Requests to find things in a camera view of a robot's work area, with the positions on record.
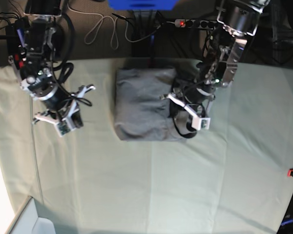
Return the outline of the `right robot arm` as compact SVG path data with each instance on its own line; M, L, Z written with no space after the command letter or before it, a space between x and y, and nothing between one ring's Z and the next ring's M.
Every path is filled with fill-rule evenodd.
M24 43L25 56L24 65L20 67L19 84L46 107L44 112L34 115L33 122L48 122L62 135L79 129L84 124L78 101L83 98L86 88L69 93L63 87L74 69L74 65L67 61L74 45L75 29L71 19L62 14L59 0L29 0L25 14L33 16L33 21L25 27L24 36L20 38ZM71 35L68 51L55 66L63 43L56 24L56 18L61 16L66 20Z

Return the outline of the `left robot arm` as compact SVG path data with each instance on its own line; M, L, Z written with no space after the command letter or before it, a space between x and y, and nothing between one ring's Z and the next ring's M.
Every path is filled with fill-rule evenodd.
M210 127L209 111L219 88L231 85L249 37L256 34L268 0L223 0L217 27L205 39L198 73L179 70L165 96L178 135L191 139Z

